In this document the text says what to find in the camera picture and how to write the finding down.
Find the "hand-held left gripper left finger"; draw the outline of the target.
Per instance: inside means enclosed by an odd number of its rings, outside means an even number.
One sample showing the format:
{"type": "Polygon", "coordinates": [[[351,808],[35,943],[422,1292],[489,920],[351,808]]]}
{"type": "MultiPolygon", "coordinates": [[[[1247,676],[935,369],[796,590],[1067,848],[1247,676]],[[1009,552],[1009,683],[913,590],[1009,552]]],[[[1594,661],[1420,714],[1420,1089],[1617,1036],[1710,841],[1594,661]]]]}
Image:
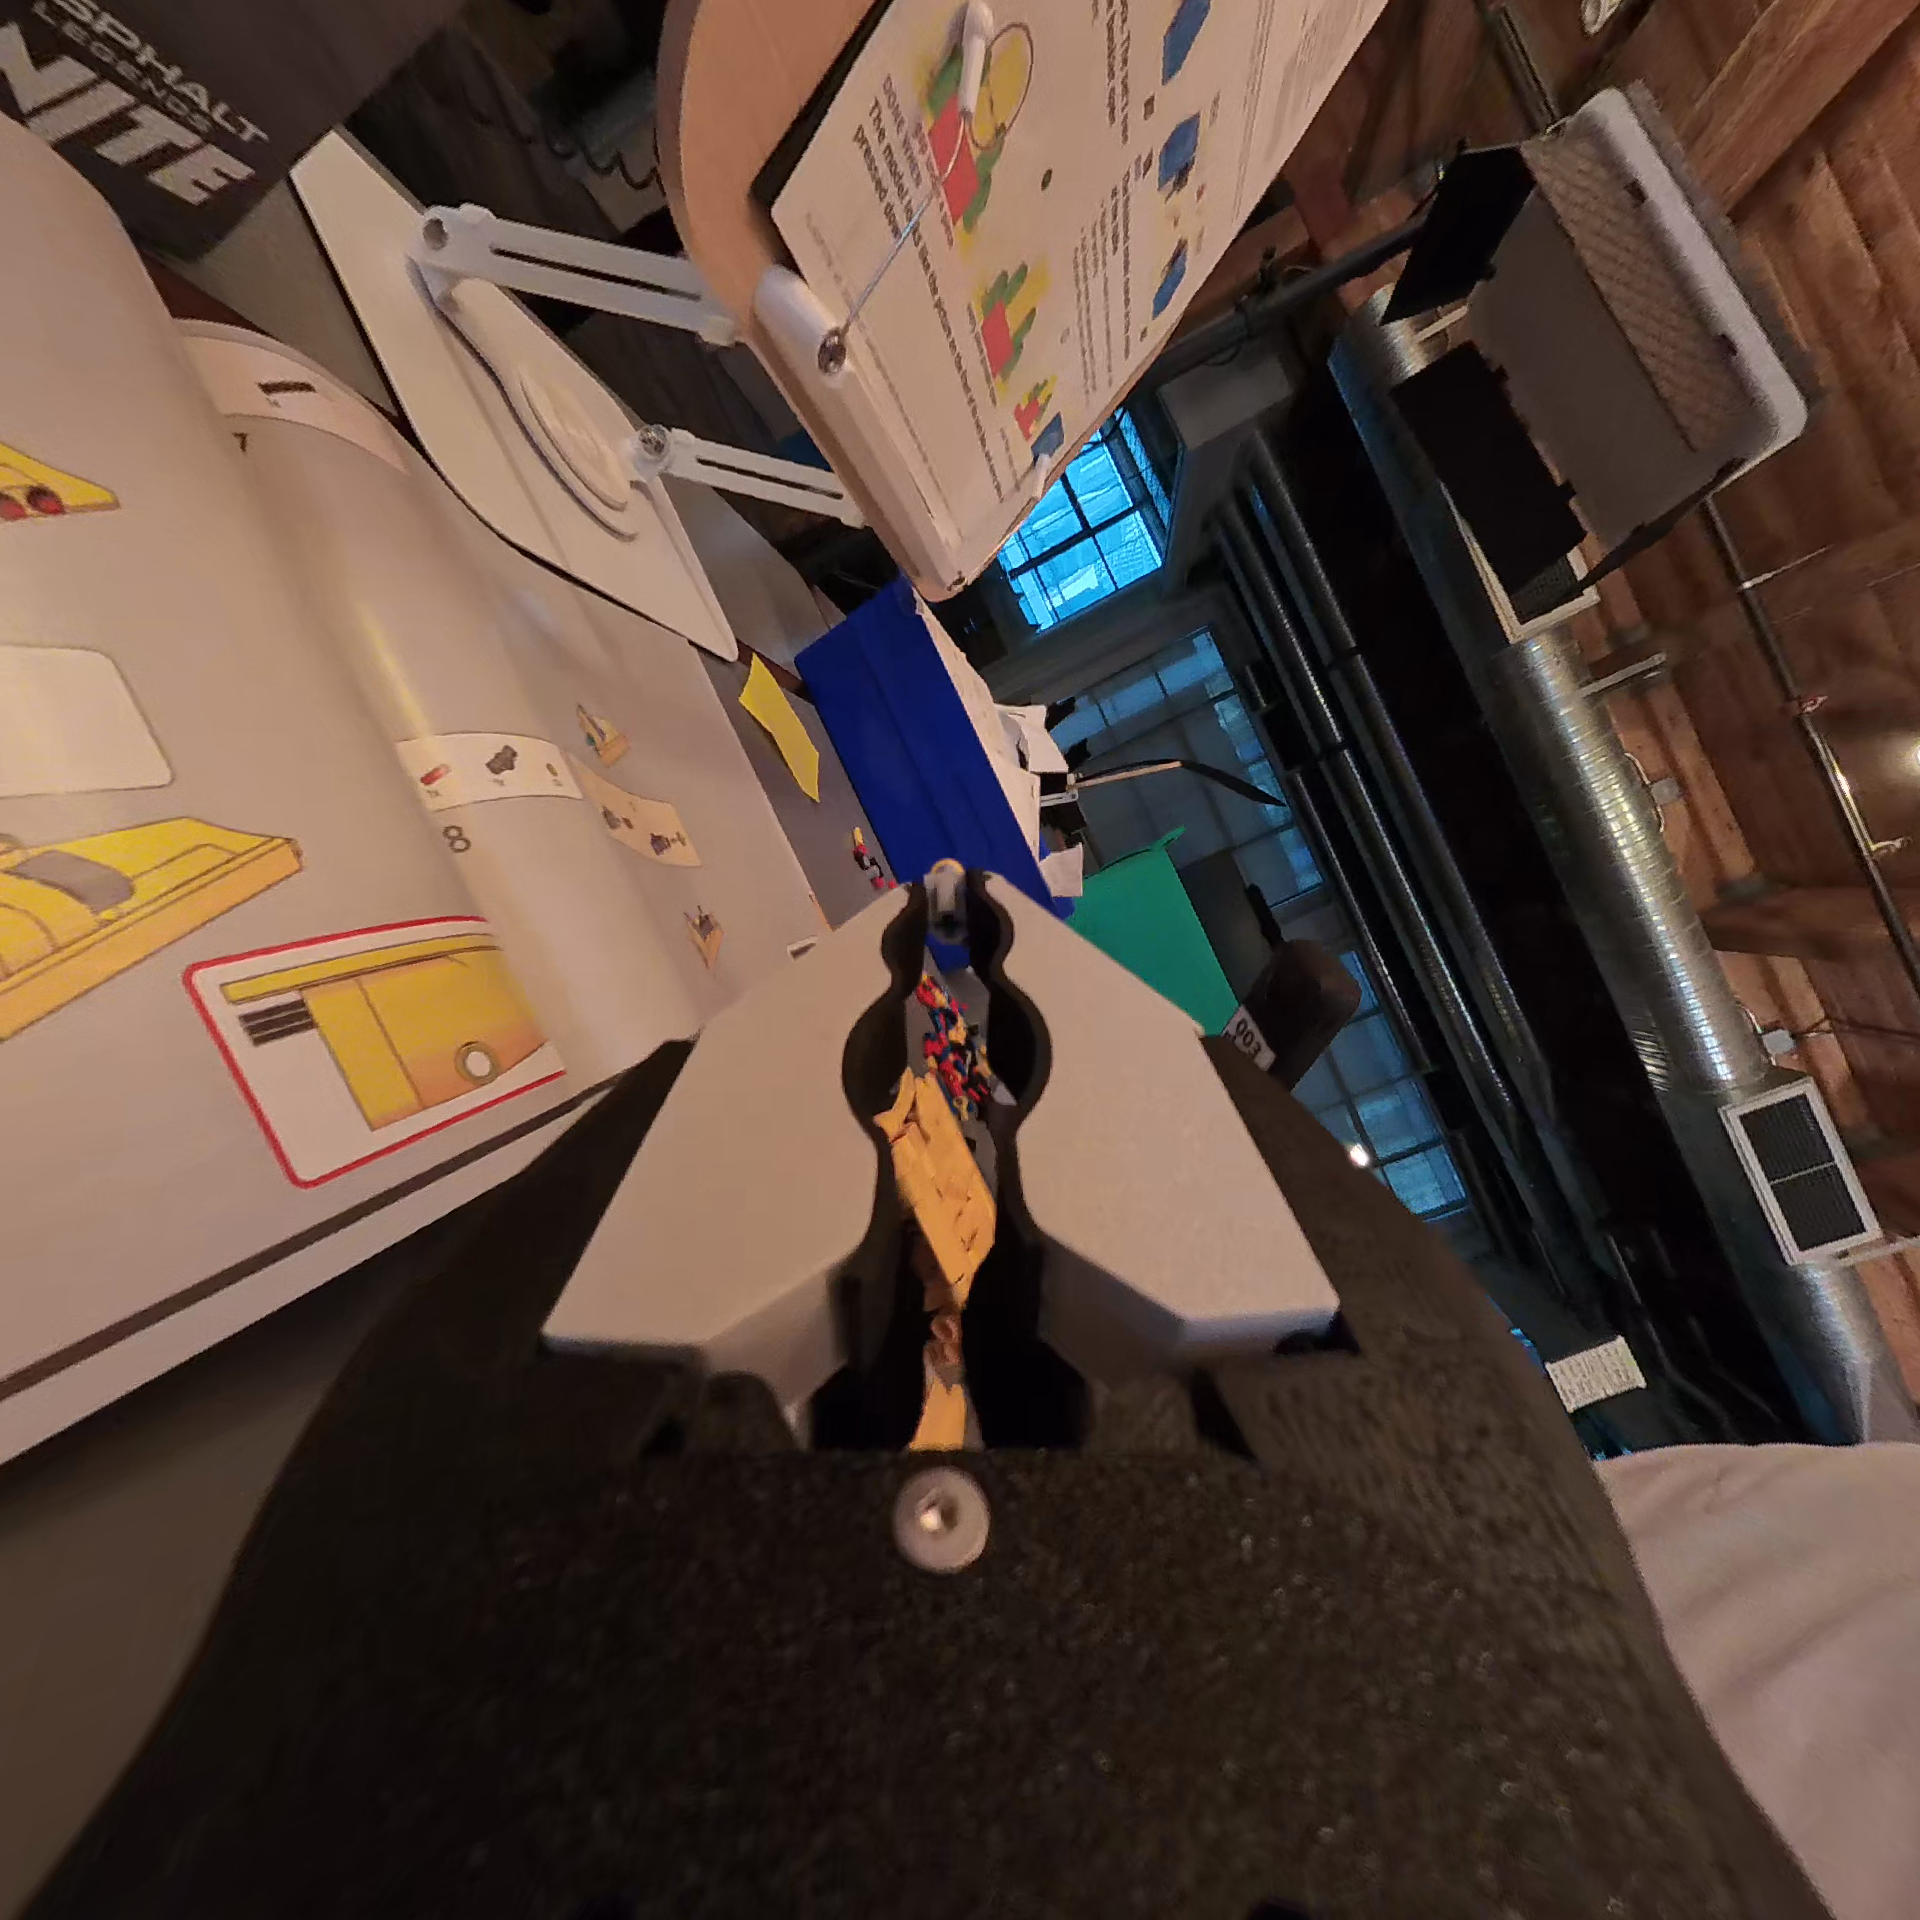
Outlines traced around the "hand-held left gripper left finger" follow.
{"type": "Polygon", "coordinates": [[[755,1378],[785,1415],[872,1368],[901,1315],[920,880],[723,1011],[636,1145],[544,1345],[755,1378]]]}

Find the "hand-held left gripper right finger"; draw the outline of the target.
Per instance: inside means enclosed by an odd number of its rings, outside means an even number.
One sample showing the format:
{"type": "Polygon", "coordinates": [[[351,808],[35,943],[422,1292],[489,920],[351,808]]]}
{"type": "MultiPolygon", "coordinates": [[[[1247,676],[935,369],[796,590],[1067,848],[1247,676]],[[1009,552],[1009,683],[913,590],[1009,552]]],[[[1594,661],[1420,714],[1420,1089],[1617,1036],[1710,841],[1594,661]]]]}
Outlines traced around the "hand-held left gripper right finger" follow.
{"type": "Polygon", "coordinates": [[[968,953],[1013,1098],[959,1321],[985,1448],[1075,1448],[1095,1393],[1319,1345],[1339,1292],[1207,1030],[1005,872],[968,880],[968,953]]]}

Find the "yellow brick car model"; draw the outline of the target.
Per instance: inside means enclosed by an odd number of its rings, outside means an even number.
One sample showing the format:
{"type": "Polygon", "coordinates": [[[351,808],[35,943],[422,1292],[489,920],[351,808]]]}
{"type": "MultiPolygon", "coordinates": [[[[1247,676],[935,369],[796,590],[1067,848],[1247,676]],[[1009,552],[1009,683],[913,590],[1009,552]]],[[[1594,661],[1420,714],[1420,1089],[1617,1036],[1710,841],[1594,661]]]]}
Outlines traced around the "yellow brick car model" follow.
{"type": "Polygon", "coordinates": [[[980,1434],[968,1393],[968,1303],[994,1247],[994,1192],[929,1067],[904,1067],[872,1122],[904,1219],[904,1345],[920,1357],[913,1448],[955,1452],[980,1434]]]}

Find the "pile of small connector pins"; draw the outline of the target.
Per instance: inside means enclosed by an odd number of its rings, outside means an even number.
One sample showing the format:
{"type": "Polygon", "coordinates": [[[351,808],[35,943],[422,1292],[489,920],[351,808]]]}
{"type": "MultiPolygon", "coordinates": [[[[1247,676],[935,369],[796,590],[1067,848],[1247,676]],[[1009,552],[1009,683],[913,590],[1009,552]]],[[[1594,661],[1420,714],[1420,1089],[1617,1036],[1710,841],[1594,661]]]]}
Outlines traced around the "pile of small connector pins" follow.
{"type": "Polygon", "coordinates": [[[935,972],[920,978],[920,1011],[929,1019],[924,1073],[947,1092],[955,1117],[985,1117],[985,1109],[994,1098],[985,1030],[968,1019],[968,1011],[935,972]]]}

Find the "green plastic box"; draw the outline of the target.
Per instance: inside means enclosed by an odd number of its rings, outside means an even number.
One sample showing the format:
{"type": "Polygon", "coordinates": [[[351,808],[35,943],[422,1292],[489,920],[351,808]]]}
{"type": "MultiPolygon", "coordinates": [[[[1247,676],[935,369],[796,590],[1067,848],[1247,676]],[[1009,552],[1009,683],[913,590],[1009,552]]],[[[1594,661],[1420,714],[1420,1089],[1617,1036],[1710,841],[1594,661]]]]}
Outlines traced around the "green plastic box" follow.
{"type": "Polygon", "coordinates": [[[1186,1011],[1201,1036],[1225,1036],[1238,1019],[1238,987],[1186,900],[1173,838],[1179,828],[1081,872],[1067,932],[1186,1011]]]}

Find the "crumpled white paper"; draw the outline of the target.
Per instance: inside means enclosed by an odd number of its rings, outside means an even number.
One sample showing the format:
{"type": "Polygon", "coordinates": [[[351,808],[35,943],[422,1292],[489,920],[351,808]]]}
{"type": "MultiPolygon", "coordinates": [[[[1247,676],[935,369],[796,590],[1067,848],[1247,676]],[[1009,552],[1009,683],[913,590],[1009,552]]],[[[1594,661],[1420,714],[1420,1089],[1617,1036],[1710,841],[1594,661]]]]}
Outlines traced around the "crumpled white paper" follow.
{"type": "Polygon", "coordinates": [[[1048,709],[991,704],[994,780],[1013,808],[1026,848],[1048,841],[1048,812],[1067,803],[1067,758],[1048,726],[1048,709]]]}

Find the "yellow paper piece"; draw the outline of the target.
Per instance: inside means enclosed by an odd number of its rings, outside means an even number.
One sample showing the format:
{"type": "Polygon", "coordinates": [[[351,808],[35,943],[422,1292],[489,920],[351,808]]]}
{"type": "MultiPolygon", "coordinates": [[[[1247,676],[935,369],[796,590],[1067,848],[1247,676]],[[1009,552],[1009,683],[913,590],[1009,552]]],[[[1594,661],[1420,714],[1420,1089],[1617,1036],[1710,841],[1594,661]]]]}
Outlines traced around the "yellow paper piece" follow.
{"type": "Polygon", "coordinates": [[[764,726],[796,789],[821,803],[821,748],[764,656],[747,656],[741,709],[764,726]]]}

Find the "blue plastic bin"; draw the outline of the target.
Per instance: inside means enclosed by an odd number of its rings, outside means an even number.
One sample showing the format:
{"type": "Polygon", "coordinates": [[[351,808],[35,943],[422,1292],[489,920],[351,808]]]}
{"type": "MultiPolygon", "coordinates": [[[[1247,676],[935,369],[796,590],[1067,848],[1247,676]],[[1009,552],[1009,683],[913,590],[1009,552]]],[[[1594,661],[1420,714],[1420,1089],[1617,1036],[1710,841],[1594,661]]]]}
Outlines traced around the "blue plastic bin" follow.
{"type": "Polygon", "coordinates": [[[1067,915],[1048,884],[1041,775],[913,580],[810,640],[796,670],[901,880],[959,861],[1067,915]]]}

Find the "white vent unit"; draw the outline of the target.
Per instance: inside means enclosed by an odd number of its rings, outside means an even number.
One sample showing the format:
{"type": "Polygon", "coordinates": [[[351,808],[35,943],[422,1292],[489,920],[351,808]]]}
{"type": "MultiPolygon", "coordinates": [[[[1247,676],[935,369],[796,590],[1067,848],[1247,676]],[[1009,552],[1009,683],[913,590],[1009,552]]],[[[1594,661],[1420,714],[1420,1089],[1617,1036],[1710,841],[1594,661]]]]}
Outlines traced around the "white vent unit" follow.
{"type": "Polygon", "coordinates": [[[1836,1264],[1882,1247],[1882,1224],[1810,1073],[1722,1098],[1718,1122],[1791,1264],[1836,1264]]]}

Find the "white ceiling device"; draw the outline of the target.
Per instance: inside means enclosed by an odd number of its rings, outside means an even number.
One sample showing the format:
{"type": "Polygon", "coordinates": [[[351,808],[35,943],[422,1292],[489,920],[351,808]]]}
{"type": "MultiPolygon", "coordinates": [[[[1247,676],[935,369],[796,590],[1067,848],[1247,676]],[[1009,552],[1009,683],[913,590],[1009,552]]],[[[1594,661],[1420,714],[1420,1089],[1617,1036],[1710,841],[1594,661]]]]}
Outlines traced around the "white ceiling device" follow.
{"type": "Polygon", "coordinates": [[[1391,398],[1511,617],[1791,447],[1817,374],[1645,83],[1463,155],[1384,298],[1391,398]]]}

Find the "person's white shirt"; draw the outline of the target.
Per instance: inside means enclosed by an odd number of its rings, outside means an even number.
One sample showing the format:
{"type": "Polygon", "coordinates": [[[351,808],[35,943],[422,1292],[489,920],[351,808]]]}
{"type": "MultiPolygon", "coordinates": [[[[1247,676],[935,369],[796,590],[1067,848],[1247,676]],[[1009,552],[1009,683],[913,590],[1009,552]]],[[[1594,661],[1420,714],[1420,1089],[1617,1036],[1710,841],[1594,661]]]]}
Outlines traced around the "person's white shirt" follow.
{"type": "Polygon", "coordinates": [[[1668,1657],[1842,1920],[1920,1913],[1920,1448],[1688,1445],[1594,1465],[1668,1657]]]}

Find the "printed instruction sheet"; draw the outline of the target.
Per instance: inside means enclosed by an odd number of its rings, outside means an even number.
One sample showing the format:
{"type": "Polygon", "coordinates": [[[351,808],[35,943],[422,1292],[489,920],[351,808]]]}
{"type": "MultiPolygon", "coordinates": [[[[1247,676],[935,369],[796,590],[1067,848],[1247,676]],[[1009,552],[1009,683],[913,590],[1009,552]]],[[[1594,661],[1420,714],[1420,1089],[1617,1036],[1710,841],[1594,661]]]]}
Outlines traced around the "printed instruction sheet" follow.
{"type": "Polygon", "coordinates": [[[1366,0],[867,6],[756,193],[773,328],[935,580],[1167,341],[1377,30],[1366,0]]]}

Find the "wooden document stand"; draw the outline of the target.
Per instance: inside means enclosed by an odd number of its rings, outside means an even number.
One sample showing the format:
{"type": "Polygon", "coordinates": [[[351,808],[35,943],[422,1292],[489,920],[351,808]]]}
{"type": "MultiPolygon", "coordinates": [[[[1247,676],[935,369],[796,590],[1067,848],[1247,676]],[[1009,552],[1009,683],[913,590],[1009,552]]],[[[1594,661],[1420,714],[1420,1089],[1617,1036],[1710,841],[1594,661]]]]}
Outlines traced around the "wooden document stand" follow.
{"type": "Polygon", "coordinates": [[[924,577],[755,310],[756,275],[785,263],[756,183],[861,10],[867,6],[669,6],[657,128],[682,259],[501,220],[475,201],[422,210],[351,135],[326,135],[296,165],[296,201],[435,477],[522,557],[723,661],[736,661],[736,621],[682,540],[669,477],[796,503],[872,534],[924,602],[968,590],[1005,557],[994,552],[968,580],[924,577]],[[707,350],[747,350],[823,473],[636,421],[616,394],[577,369],[522,307],[526,292],[669,326],[707,350]]]}

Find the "toy car set box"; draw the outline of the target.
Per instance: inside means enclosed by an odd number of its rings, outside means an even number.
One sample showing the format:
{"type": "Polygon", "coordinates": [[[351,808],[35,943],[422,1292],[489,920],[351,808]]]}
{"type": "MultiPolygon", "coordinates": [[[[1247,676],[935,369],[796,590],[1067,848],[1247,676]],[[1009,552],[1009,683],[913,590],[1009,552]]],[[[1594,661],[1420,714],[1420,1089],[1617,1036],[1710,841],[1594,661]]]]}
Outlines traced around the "toy car set box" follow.
{"type": "Polygon", "coordinates": [[[0,110],[165,259],[211,253],[456,0],[5,0],[0,110]]]}

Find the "silver air duct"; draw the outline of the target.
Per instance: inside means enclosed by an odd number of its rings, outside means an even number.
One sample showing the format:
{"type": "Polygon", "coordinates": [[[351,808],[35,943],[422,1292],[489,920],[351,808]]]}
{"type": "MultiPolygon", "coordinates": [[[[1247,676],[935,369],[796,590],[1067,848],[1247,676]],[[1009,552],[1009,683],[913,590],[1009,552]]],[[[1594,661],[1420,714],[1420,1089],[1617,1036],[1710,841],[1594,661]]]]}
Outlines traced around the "silver air duct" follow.
{"type": "Polygon", "coordinates": [[[1769,1352],[1787,1381],[1810,1393],[1821,1434],[1912,1445],[1912,1393],[1861,1278],[1865,1258],[1882,1258],[1893,1242],[1882,1233],[1882,1247],[1836,1264],[1791,1264],[1781,1252],[1718,1109],[1800,1067],[1769,1056],[1758,1030],[1730,990],[1684,861],[1668,855],[1665,812],[1607,709],[1589,698],[1572,633],[1539,627],[1499,648],[1480,683],[1546,861],[1639,1049],[1651,1109],[1769,1352]]]}

